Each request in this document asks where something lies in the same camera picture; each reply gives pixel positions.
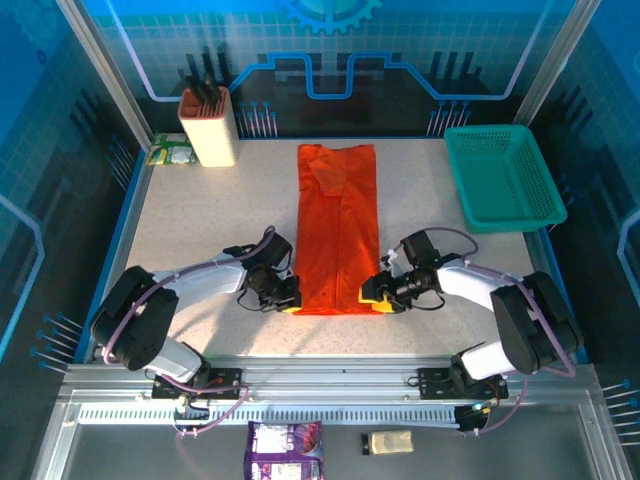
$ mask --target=orange cloth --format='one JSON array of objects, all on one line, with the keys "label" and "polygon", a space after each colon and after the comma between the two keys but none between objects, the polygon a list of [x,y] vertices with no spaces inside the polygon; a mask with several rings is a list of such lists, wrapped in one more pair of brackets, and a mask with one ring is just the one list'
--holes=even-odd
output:
[{"label": "orange cloth", "polygon": [[296,315],[378,314],[358,302],[360,287],[379,272],[376,154],[373,145],[298,148],[300,205]]}]

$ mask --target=green package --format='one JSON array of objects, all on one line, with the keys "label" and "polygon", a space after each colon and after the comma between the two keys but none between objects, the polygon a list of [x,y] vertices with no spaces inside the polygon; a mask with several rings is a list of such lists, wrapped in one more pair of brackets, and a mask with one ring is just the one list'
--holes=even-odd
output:
[{"label": "green package", "polygon": [[147,154],[147,165],[196,163],[198,158],[184,133],[157,133]]}]

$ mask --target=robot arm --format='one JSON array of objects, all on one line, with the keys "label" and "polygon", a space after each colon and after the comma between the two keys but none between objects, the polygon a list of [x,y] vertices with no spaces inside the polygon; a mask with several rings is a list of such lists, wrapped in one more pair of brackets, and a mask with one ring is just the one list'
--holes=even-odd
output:
[{"label": "robot arm", "polygon": [[144,368],[182,384],[206,386],[210,369],[206,360],[188,345],[167,337],[174,315],[205,298],[247,289],[258,295],[261,311],[300,308],[299,279],[289,268],[291,255],[291,245],[273,231],[265,234],[260,248],[227,248],[204,268],[191,266],[155,273],[129,268],[94,315],[91,333],[107,345],[132,305],[151,288],[171,280],[135,312],[115,341],[111,355],[129,370]]},{"label": "robot arm", "polygon": [[[391,272],[397,267],[389,257],[383,257],[387,269],[363,285],[365,301],[377,302],[383,311],[400,313],[433,290],[466,298],[495,314],[500,340],[472,347],[451,359],[449,374],[461,396],[496,375],[512,371],[531,374],[558,359],[512,276],[468,264],[457,254],[441,256],[425,231],[403,239],[401,245],[412,270],[394,276]],[[574,352],[582,344],[582,336],[551,277],[534,272],[517,280],[535,299],[562,349]]]}]

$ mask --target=knife block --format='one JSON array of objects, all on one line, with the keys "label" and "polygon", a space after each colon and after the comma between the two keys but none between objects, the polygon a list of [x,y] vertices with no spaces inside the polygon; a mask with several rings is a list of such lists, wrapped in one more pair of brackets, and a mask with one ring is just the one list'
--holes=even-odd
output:
[{"label": "knife block", "polygon": [[231,108],[231,95],[219,87],[222,101],[215,108],[200,104],[186,89],[178,107],[178,118],[191,141],[200,163],[205,167],[231,167],[239,153],[238,131]]}]

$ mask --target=white table surface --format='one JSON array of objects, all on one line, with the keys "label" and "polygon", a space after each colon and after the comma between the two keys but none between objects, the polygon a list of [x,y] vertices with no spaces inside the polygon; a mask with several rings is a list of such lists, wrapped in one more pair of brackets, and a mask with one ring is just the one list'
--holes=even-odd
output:
[{"label": "white table surface", "polygon": [[[197,263],[225,247],[257,242],[270,224],[295,248],[301,143],[374,145],[382,251],[422,227],[465,230],[442,140],[244,141],[231,168],[155,167],[128,265],[153,271]],[[430,236],[442,254],[469,247],[455,235]],[[521,234],[475,238],[480,244],[475,263],[531,272]],[[498,339],[493,314],[457,297],[448,297],[445,308],[435,312],[333,317],[252,313],[236,305],[235,297],[222,295],[183,310],[170,335],[205,356],[449,355]],[[425,297],[423,305],[437,300]]]}]

